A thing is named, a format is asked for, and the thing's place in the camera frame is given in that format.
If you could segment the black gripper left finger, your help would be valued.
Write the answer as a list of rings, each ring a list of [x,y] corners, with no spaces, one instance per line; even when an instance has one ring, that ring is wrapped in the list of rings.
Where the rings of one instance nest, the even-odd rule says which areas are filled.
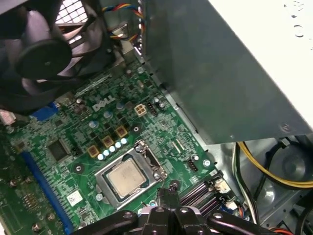
[[[160,188],[157,205],[146,206],[141,214],[130,210],[118,211],[73,232],[74,235],[168,235],[171,200],[174,189]]]

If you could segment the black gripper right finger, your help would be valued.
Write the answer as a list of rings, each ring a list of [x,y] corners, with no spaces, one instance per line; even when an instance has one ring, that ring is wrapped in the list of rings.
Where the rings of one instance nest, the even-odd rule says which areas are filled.
[[[173,228],[178,235],[275,235],[274,231],[222,210],[202,216],[194,207],[183,206],[176,186],[169,186],[171,209],[174,213]]]

